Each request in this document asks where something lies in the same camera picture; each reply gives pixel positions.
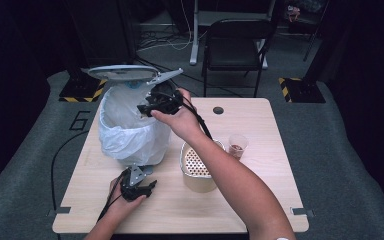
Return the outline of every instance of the beige bucket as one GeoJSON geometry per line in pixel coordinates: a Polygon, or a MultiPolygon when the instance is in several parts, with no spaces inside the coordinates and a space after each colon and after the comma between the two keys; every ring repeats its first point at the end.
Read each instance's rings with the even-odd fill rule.
{"type": "MultiPolygon", "coordinates": [[[[221,142],[217,140],[214,140],[214,142],[223,148],[223,150],[226,150],[221,142]]],[[[217,187],[198,154],[196,154],[195,150],[187,143],[183,144],[180,153],[180,168],[183,172],[183,182],[192,191],[205,193],[217,187]]]]}

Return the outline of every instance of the light wood tabletop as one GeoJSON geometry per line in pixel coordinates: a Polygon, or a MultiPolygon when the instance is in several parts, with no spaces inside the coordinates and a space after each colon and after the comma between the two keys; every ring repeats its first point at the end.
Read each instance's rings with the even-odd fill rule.
{"type": "MultiPolygon", "coordinates": [[[[248,138],[249,145],[241,162],[271,188],[294,231],[307,231],[307,217],[293,215],[290,210],[303,205],[269,101],[262,98],[192,98],[192,103],[213,138],[226,148],[231,134],[239,133],[248,138]],[[214,107],[222,107],[224,112],[215,114],[214,107]]],[[[61,203],[61,207],[70,207],[70,212],[57,214],[53,224],[56,233],[89,232],[105,205],[110,181],[125,168],[102,153],[98,121],[99,110],[61,203]]],[[[143,182],[145,185],[158,181],[152,195],[119,226],[117,233],[247,231],[217,188],[207,193],[196,193],[185,186],[179,163],[183,143],[172,133],[164,159],[154,166],[154,172],[143,182]]]]}

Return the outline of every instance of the plastic bag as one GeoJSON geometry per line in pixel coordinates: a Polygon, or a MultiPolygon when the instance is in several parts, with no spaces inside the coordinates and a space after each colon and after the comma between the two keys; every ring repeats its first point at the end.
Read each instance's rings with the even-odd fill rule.
{"type": "Polygon", "coordinates": [[[124,165],[156,165],[167,151],[171,129],[155,118],[141,118],[137,105],[153,85],[111,87],[102,99],[99,139],[102,152],[124,165]]]}

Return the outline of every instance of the trash can lid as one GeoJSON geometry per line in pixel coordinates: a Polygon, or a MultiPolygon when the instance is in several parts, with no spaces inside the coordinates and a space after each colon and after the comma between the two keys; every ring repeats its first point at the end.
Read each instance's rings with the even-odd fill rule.
{"type": "Polygon", "coordinates": [[[158,69],[150,66],[111,65],[91,68],[89,69],[88,74],[97,79],[121,82],[141,81],[151,85],[164,82],[182,72],[183,70],[181,68],[175,71],[160,73],[158,69]]]}

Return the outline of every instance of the chair backrest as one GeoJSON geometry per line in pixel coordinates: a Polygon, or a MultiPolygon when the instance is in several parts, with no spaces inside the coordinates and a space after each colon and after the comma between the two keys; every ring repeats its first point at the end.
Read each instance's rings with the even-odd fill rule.
{"type": "Polygon", "coordinates": [[[223,19],[210,26],[207,37],[265,39],[272,31],[266,19],[223,19]]]}

